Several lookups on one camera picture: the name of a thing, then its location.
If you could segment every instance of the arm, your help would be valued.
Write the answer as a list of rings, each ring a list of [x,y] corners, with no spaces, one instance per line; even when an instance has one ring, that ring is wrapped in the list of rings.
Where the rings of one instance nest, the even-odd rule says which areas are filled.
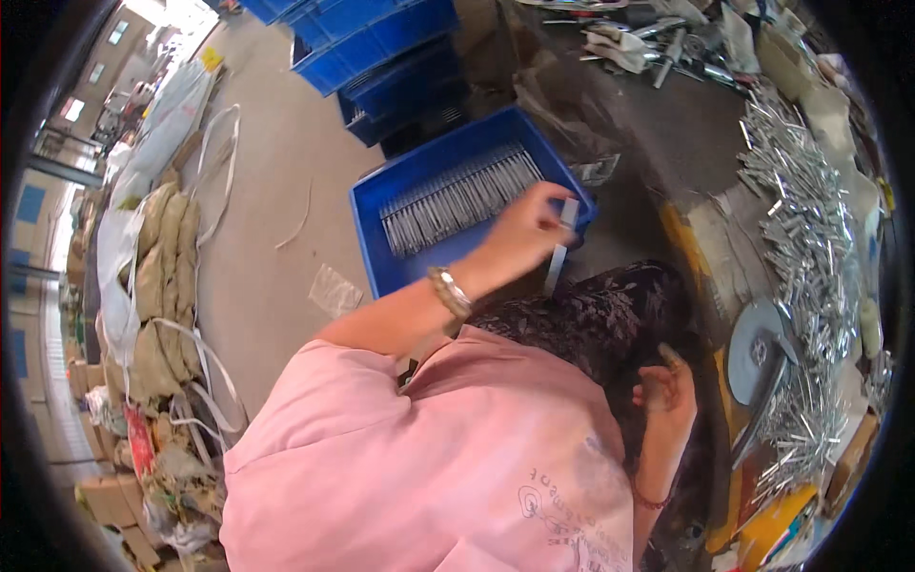
[[[554,246],[572,240],[549,204],[568,196],[558,185],[537,183],[505,209],[483,244],[449,267],[471,302],[533,270]],[[423,278],[331,322],[315,338],[400,358],[452,318]]]
[[[667,344],[661,344],[658,351],[667,367],[641,368],[642,385],[632,389],[632,402],[643,405],[648,417],[639,470],[632,479],[632,486],[650,502],[663,502],[670,494],[696,415],[693,373],[689,365]],[[636,497],[632,562],[641,561],[651,529],[660,515],[660,509],[649,508]]]

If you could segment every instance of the pink shirt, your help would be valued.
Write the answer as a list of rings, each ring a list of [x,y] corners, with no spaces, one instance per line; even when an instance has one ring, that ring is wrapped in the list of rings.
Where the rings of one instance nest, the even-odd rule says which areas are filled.
[[[398,391],[394,361],[312,341],[225,456],[232,572],[632,570],[603,390],[465,326]]]

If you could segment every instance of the gray disc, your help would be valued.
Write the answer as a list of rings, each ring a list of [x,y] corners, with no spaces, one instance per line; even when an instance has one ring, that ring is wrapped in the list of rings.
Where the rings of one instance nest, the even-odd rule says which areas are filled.
[[[782,352],[776,337],[783,335],[779,311],[770,300],[757,298],[740,313],[727,348],[727,384],[738,403],[750,404],[759,378]]]

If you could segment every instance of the window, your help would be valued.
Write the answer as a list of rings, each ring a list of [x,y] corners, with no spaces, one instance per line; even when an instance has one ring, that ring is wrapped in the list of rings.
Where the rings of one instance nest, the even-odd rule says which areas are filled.
[[[63,118],[67,121],[76,121],[80,118],[80,112],[85,104],[85,102],[71,97],[67,100],[63,109],[60,110],[60,114],[63,115]]]
[[[105,71],[105,64],[95,64],[95,67],[92,68],[92,73],[89,74],[89,83],[98,83],[103,71]]]
[[[127,22],[121,20],[117,23],[117,26],[114,27],[112,34],[108,37],[108,43],[114,44],[115,46],[119,41],[121,41],[121,36],[124,35],[124,31],[127,29]]]

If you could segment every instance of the red bracelet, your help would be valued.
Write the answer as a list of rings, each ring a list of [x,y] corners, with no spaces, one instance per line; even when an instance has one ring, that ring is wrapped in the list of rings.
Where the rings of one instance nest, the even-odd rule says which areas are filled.
[[[673,485],[671,489],[667,492],[667,498],[661,502],[651,502],[645,497],[641,496],[639,489],[635,486],[635,478],[630,478],[630,484],[632,485],[632,498],[640,504],[641,506],[649,509],[650,511],[659,511],[671,502],[671,494],[673,494]]]

